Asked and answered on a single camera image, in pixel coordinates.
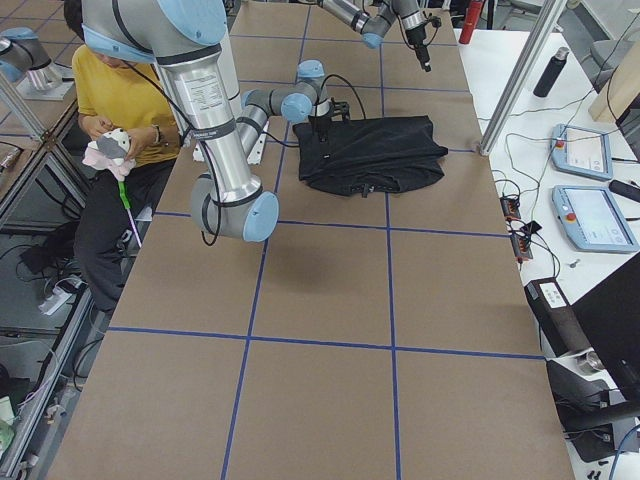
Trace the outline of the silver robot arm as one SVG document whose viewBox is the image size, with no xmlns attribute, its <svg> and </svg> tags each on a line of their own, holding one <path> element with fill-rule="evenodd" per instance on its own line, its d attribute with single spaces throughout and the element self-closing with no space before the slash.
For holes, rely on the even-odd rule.
<svg viewBox="0 0 640 480">
<path fill-rule="evenodd" d="M 378 10 L 374 16 L 351 1 L 326 0 L 317 1 L 316 4 L 348 25 L 371 49 L 381 46 L 387 32 L 398 21 L 406 44 L 415 53 L 420 67 L 425 72 L 431 71 L 426 29 L 432 24 L 438 30 L 441 20 L 433 14 L 427 15 L 418 1 L 376 1 Z"/>
<path fill-rule="evenodd" d="M 194 221 L 214 236 L 262 242 L 279 217 L 276 195 L 264 190 L 247 162 L 270 117 L 291 123 L 327 113 L 325 72 L 318 60 L 297 68 L 288 88 L 253 90 L 234 114 L 218 61 L 229 51 L 220 1 L 85 1 L 84 40 L 96 53 L 155 64 L 181 126 L 197 141 L 208 171 L 191 195 Z"/>
</svg>

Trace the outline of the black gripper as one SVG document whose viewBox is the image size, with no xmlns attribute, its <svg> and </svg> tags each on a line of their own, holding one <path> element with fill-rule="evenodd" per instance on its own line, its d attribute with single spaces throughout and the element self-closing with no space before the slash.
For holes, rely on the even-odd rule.
<svg viewBox="0 0 640 480">
<path fill-rule="evenodd" d="M 405 30 L 405 36 L 407 43 L 414 48 L 416 58 L 419 61 L 420 67 L 425 72 L 431 71 L 431 59 L 428 51 L 428 47 L 425 46 L 426 30 L 424 27 L 415 27 Z"/>
<path fill-rule="evenodd" d="M 316 132 L 316 137 L 319 144 L 326 145 L 328 142 L 328 130 L 331 128 L 332 116 L 331 113 L 324 115 L 318 115 L 312 117 L 312 129 Z"/>
</svg>

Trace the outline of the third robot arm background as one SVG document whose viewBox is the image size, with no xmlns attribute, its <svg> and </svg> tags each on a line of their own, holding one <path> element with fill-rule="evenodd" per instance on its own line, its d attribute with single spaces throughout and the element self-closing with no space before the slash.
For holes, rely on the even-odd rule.
<svg viewBox="0 0 640 480">
<path fill-rule="evenodd" d="M 55 63 L 28 27 L 1 32 L 1 73 L 27 100 L 62 101 L 74 82 L 71 68 Z"/>
</svg>

